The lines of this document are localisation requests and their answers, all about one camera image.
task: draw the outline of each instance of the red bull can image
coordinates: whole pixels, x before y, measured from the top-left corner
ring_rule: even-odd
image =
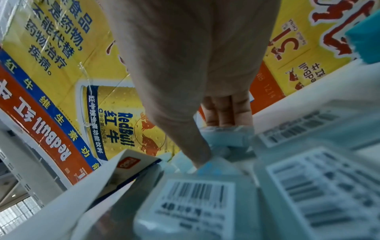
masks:
[[[78,121],[96,158],[107,161],[124,149],[151,156],[179,151],[145,115],[132,82],[94,81],[82,84],[77,91]]]

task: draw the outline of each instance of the white label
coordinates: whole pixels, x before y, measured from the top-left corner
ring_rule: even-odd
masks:
[[[357,110],[347,108],[321,108],[294,121],[283,123],[258,136],[267,147],[274,147],[296,137],[305,135],[336,120],[351,117]]]
[[[380,174],[325,147],[266,170],[310,239],[380,239]]]
[[[194,231],[233,239],[235,183],[169,179],[149,211],[166,232]]]

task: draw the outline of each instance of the blue package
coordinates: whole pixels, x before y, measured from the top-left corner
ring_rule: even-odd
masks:
[[[346,32],[355,51],[367,64],[380,62],[380,10]]]

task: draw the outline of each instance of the hand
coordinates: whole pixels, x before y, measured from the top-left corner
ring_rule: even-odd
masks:
[[[148,118],[195,164],[211,157],[207,125],[252,125],[248,89],[280,0],[103,0]]]

